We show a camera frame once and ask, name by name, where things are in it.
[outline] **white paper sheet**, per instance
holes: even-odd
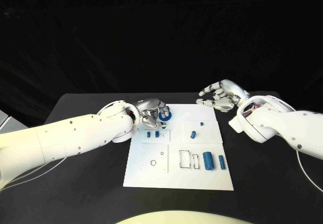
[[[198,104],[170,104],[169,107],[172,119],[167,121],[166,129],[160,128],[160,133],[170,131],[169,136],[165,132],[165,141],[156,138],[156,129],[143,124],[140,125],[141,134],[131,139],[124,187],[234,190],[214,108]],[[195,139],[191,139],[192,131],[196,131]],[[166,149],[165,145],[167,145],[167,155],[160,154],[166,152],[162,151]],[[180,150],[191,151],[191,168],[180,168]],[[215,170],[205,170],[203,152],[212,153]],[[193,168],[193,154],[199,157],[199,169]],[[224,156],[225,170],[221,170],[219,155]]]

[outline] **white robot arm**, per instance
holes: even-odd
[[[35,167],[78,155],[105,145],[123,142],[137,132],[143,122],[149,127],[165,127],[157,122],[169,116],[166,104],[159,99],[136,104],[110,103],[98,112],[52,124],[0,135],[0,189]]]
[[[229,121],[238,133],[242,131],[257,142],[266,142],[274,135],[281,136],[293,149],[323,160],[323,114],[296,111],[273,96],[253,96],[231,80],[212,84],[199,93],[215,90],[214,99],[198,99],[196,103],[228,112],[238,106],[237,116]]]

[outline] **blue object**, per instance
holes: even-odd
[[[221,169],[225,169],[224,156],[222,155],[219,155],[219,161],[221,161]]]
[[[203,165],[206,170],[214,170],[214,159],[211,152],[203,153]]]
[[[172,118],[172,113],[166,118],[163,118],[162,114],[159,114],[159,118],[160,118],[162,121],[167,121]]]
[[[196,131],[192,131],[192,135],[191,135],[192,139],[195,138],[195,135],[196,135]]]

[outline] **white cable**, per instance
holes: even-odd
[[[29,176],[32,173],[35,173],[38,170],[41,170],[45,166],[48,165],[48,163],[45,163],[42,166],[39,166],[32,172],[29,172],[26,175],[20,176],[19,178],[13,179],[9,183],[13,183],[15,181],[17,181],[19,179],[22,179],[23,177]]]
[[[67,157],[61,160],[61,162],[45,172],[45,173],[42,173],[39,176],[36,176],[36,177],[33,177],[32,179],[29,179],[28,181],[23,181],[23,182],[20,182],[20,183],[16,183],[16,184],[13,184],[12,186],[9,186],[9,187],[6,187],[5,189],[2,189],[0,190],[0,192],[3,191],[3,190],[6,190],[7,188],[10,188],[10,187],[13,187],[13,186],[17,186],[17,185],[20,185],[22,183],[26,183],[26,182],[29,182],[29,181],[32,181],[32,180],[35,180],[36,178],[39,178],[41,176],[43,176],[51,170],[54,170],[54,168],[65,161],[65,159],[67,159]]]
[[[316,188],[323,192],[323,190],[322,190],[320,187],[315,184],[313,180],[310,179],[310,177],[309,177],[309,175],[307,175],[307,173],[306,173],[306,171],[304,171],[304,168],[303,168],[303,165],[302,165],[302,161],[300,161],[299,151],[296,151],[296,154],[297,154],[297,160],[299,160],[299,163],[300,163],[300,167],[302,167],[303,173],[304,173],[307,179],[310,180],[312,184],[313,184],[313,185],[316,186]]]

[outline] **table surface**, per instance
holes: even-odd
[[[169,104],[193,104],[198,97],[196,93],[65,94],[46,124],[95,114],[116,100],[159,98]],[[294,150],[278,136],[260,144],[237,133],[228,125],[235,111],[215,111],[234,191],[123,187],[130,140],[111,142],[0,193],[0,223],[113,224],[162,210],[209,212],[258,224],[322,223],[323,193],[304,177]],[[300,157],[309,176],[323,186],[323,161]]]

